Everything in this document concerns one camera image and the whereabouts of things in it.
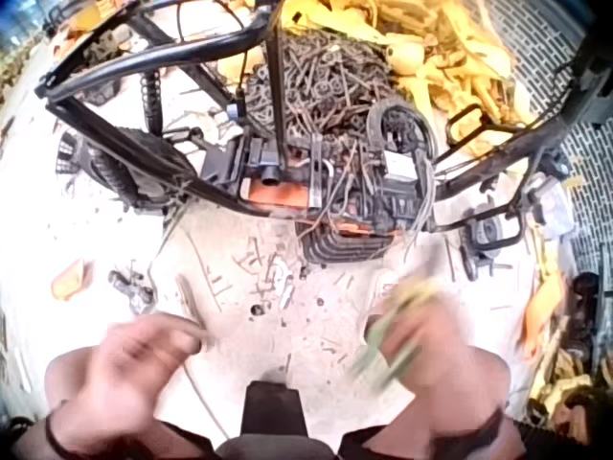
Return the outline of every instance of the left hand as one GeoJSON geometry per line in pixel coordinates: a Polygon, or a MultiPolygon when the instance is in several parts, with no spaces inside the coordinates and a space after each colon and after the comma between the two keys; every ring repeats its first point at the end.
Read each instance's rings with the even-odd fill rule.
{"type": "Polygon", "coordinates": [[[162,390],[198,353],[204,334],[192,321],[165,313],[109,329],[82,390],[53,416],[57,441],[69,451],[95,453],[149,427],[162,390]]]}

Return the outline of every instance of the tangled chain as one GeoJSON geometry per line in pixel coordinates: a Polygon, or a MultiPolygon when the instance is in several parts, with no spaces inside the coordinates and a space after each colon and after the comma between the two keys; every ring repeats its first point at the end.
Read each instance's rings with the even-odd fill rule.
{"type": "MultiPolygon", "coordinates": [[[[371,105],[397,93],[382,53],[368,43],[323,31],[285,32],[282,43],[287,134],[365,139],[371,105]]],[[[265,65],[254,69],[247,81],[246,101],[249,114],[272,129],[265,65]]]]}

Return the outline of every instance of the yellow plastic pile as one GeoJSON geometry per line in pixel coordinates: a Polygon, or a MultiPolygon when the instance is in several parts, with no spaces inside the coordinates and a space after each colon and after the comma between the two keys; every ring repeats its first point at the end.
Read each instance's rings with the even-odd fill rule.
{"type": "MultiPolygon", "coordinates": [[[[284,27],[329,28],[386,49],[398,88],[434,125],[432,104],[452,117],[479,104],[495,123],[527,125],[530,96],[512,78],[513,57],[491,27],[485,0],[482,26],[460,0],[286,0],[284,27]]],[[[456,124],[455,139],[480,125],[471,112],[456,124]]],[[[485,132],[468,148],[480,156],[510,137],[485,132]]]]}

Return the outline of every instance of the floor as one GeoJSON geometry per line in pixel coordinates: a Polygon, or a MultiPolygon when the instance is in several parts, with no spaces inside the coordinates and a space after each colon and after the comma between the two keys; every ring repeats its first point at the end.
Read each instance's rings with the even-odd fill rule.
{"type": "MultiPolygon", "coordinates": [[[[11,352],[23,360],[22,377],[40,414],[47,410],[43,379],[49,361],[99,343],[108,325],[133,316],[127,299],[107,283],[108,271],[132,263],[145,271],[162,236],[161,218],[125,213],[87,176],[80,175],[67,188],[55,175],[60,129],[54,130],[54,117],[32,92],[50,63],[49,50],[39,47],[0,114],[2,125],[15,116],[0,161],[0,305],[10,327],[11,352]],[[77,258],[89,263],[89,286],[68,302],[54,300],[52,279],[77,258]]],[[[206,115],[212,103],[204,95],[179,94],[191,87],[177,71],[165,75],[167,120],[185,110],[199,112],[181,124],[199,123],[215,140],[215,124],[206,115]]],[[[116,125],[142,127],[138,78],[125,79],[121,94],[101,113],[116,125]]],[[[196,155],[193,161],[202,158],[196,155]]],[[[503,177],[496,203],[511,192],[512,181],[503,177]]],[[[485,201],[477,190],[467,191],[438,204],[437,221],[450,221],[485,201]]],[[[514,230],[512,223],[505,222],[505,227],[509,234],[514,230]]],[[[438,279],[456,302],[467,340],[500,355],[511,367],[509,412],[517,415],[533,366],[523,360],[516,342],[533,289],[534,250],[527,242],[504,249],[499,261],[512,269],[497,270],[491,278],[482,272],[470,283],[456,249],[459,238],[447,236],[453,268],[445,259],[438,279]]],[[[185,275],[215,338],[213,348],[194,357],[191,366],[210,410],[230,436],[238,434],[248,382],[273,376],[300,390],[310,435],[336,447],[344,432],[388,423],[410,401],[399,385],[375,394],[367,379],[352,379],[348,370],[363,346],[360,324],[369,299],[378,295],[379,275],[405,273],[442,242],[442,235],[421,234],[406,263],[400,244],[381,261],[310,266],[301,279],[302,257],[290,222],[250,218],[200,201],[190,207],[153,263],[158,309],[181,313],[174,279],[185,275]],[[284,310],[280,296],[264,282],[273,255],[291,271],[295,286],[284,310]],[[264,315],[251,313],[256,304],[263,306],[264,315]]],[[[181,373],[165,391],[159,417],[205,434],[214,445],[225,439],[181,373]]]]}

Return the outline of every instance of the person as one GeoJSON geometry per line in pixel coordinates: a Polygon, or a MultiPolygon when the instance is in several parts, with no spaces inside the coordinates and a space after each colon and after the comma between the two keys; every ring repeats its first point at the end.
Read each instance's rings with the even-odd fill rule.
{"type": "Polygon", "coordinates": [[[53,409],[13,440],[12,457],[455,460],[526,455],[519,431],[502,412],[508,367],[498,356],[465,344],[444,301],[397,320],[380,348],[390,361],[407,340],[419,344],[412,370],[401,380],[415,400],[389,425],[346,434],[337,456],[307,437],[302,408],[296,416],[296,399],[291,402],[297,392],[274,384],[250,385],[240,436],[217,450],[206,438],[156,420],[160,393],[181,364],[198,353],[204,338],[192,321],[155,313],[111,327],[98,347],[56,358],[45,378],[53,409]],[[258,391],[265,396],[260,403],[253,397],[258,391]],[[274,411],[266,413],[268,405],[274,411]],[[292,421],[276,429],[279,414],[292,421]]]}

